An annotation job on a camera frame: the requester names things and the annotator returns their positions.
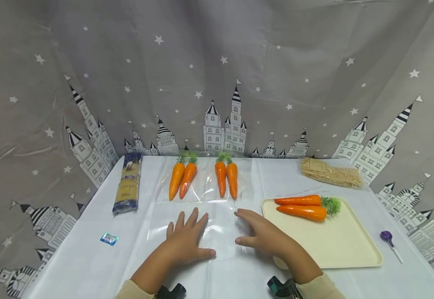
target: pasta package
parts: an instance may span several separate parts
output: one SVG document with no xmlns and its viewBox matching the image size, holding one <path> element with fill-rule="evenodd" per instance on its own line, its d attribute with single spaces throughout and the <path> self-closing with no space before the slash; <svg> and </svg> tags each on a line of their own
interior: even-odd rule
<svg viewBox="0 0 434 299">
<path fill-rule="evenodd" d="M 300 166 L 304 176 L 337 186 L 358 189 L 364 184 L 358 169 L 333 167 L 321 160 L 304 158 Z"/>
<path fill-rule="evenodd" d="M 112 208 L 114 215 L 137 210 L 141 161 L 142 155 L 140 152 L 125 154 L 120 183 L 117 187 L 117 195 Z"/>
</svg>

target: carrot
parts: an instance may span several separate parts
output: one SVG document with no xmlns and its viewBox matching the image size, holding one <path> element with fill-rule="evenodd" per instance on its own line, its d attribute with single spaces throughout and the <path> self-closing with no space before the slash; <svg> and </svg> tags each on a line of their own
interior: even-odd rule
<svg viewBox="0 0 434 299">
<path fill-rule="evenodd" d="M 232 195 L 232 198 L 235 201 L 237 199 L 237 192 L 238 192 L 237 165 L 232 162 L 232 158 L 230 158 L 229 155 L 227 155 L 227 163 L 228 163 L 228 165 L 227 165 L 228 188 L 230 190 L 230 195 Z"/>
<path fill-rule="evenodd" d="M 277 211 L 293 215 L 299 216 L 303 218 L 307 218 L 309 220 L 313 220 L 316 222 L 323 222 L 326 218 L 326 208 L 318 207 L 318 206 L 296 206 L 296 205 L 286 205 L 286 206 L 278 206 Z"/>
<path fill-rule="evenodd" d="M 187 191 L 189 191 L 190 184 L 197 174 L 197 165 L 195 165 L 195 163 L 197 163 L 197 154 L 192 152 L 189 157 L 189 163 L 187 166 L 185 166 L 184 177 L 182 179 L 182 183 L 180 184 L 180 199 L 183 199 Z"/>
<path fill-rule="evenodd" d="M 275 203 L 279 205 L 321 206 L 321 198 L 320 196 L 314 194 L 300 197 L 275 199 Z"/>
<path fill-rule="evenodd" d="M 220 193 L 220 198 L 223 198 L 225 195 L 225 192 L 227 190 L 227 172 L 226 172 L 226 166 L 223 160 L 227 157 L 226 154 L 221 152 L 218 155 L 217 163 L 216 163 L 216 174 L 217 174 L 217 185 L 218 185 L 218 191 Z"/>
<path fill-rule="evenodd" d="M 177 158 L 177 163 L 172 170 L 172 177 L 169 185 L 169 201 L 172 201 L 180 187 L 180 182 L 184 176 L 186 154 L 182 154 Z"/>
</svg>

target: white tablecloth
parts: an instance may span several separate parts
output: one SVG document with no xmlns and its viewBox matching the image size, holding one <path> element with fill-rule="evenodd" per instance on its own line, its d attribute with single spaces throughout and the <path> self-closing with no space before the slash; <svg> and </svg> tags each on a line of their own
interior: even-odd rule
<svg viewBox="0 0 434 299">
<path fill-rule="evenodd" d="M 175 157 L 145 156 L 138 211 L 113 217 L 111 210 L 123 164 L 120 159 L 27 297 L 112 298 L 165 239 L 166 226 L 176 220 L 179 211 L 189 215 L 197 206 L 201 214 L 209 213 L 201 246 L 216 249 L 217 258 L 179 269 L 169 277 L 167 286 L 172 289 L 176 283 L 183 284 L 186 299 L 273 298 L 267 281 L 273 275 L 285 281 L 289 274 L 278 270 L 270 257 L 235 245 L 235 238 L 245 234 L 247 227 L 237 221 L 233 211 L 248 208 L 261 213 L 260 204 L 265 198 L 308 190 L 344 198 L 383 254 L 384 263 L 379 268 L 326 271 L 347 298 L 434 298 L 434 271 L 368 188 L 352 190 L 310 180 L 302 176 L 299 160 L 237 159 L 242 171 L 242 198 L 236 202 L 220 200 L 214 195 L 216 190 L 208 191 L 214 184 L 214 158 L 199 158 L 199 174 L 192 183 L 194 195 L 183 201 L 177 195 L 169 202 L 165 184 L 174 163 Z M 331 163 L 351 167 L 347 160 Z M 379 239 L 382 230 L 393 233 L 404 264 Z M 103 233 L 118 236 L 116 245 L 101 242 Z"/>
</svg>

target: beige sleeve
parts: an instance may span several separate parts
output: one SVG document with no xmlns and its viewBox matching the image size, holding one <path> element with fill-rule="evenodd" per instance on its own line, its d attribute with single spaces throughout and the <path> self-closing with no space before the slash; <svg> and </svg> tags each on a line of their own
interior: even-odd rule
<svg viewBox="0 0 434 299">
<path fill-rule="evenodd" d="M 126 280 L 114 299 L 155 299 L 155 294 L 145 293 L 137 284 L 131 280 Z"/>
<path fill-rule="evenodd" d="M 326 273 L 297 288 L 305 299 L 345 299 Z"/>
</svg>

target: fabric backdrop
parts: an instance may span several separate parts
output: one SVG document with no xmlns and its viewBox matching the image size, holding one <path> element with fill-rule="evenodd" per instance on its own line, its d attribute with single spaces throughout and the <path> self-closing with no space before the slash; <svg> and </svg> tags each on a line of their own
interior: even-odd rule
<svg viewBox="0 0 434 299">
<path fill-rule="evenodd" d="M 434 0 L 0 0 L 0 298 L 185 147 L 349 158 L 434 268 Z"/>
</svg>

